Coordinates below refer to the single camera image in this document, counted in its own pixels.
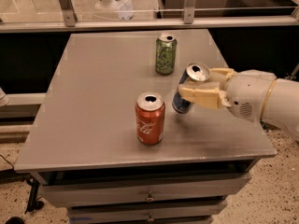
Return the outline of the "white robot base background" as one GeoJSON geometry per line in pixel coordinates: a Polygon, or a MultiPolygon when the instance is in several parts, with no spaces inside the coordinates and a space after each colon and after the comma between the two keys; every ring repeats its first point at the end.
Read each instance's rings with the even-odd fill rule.
{"type": "Polygon", "coordinates": [[[132,0],[98,0],[94,6],[94,17],[100,20],[127,21],[133,15],[132,0]]]}

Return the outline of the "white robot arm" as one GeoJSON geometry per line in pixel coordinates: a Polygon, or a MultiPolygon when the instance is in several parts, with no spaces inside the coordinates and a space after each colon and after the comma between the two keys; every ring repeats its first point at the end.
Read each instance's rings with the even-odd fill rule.
{"type": "Polygon", "coordinates": [[[204,81],[187,80],[178,86],[186,101],[209,109],[227,108],[234,116],[262,121],[299,140],[299,83],[272,73],[212,68],[204,81]]]}

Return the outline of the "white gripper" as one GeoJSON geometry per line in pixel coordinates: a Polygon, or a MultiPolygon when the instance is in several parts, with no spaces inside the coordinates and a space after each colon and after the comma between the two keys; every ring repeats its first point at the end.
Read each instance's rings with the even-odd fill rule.
{"type": "Polygon", "coordinates": [[[234,116],[255,122],[261,118],[265,98],[277,77],[258,70],[236,73],[232,68],[211,68],[209,80],[213,82],[180,84],[178,92],[193,104],[209,109],[229,107],[234,116]],[[230,79],[226,90],[224,85],[230,79]]]}

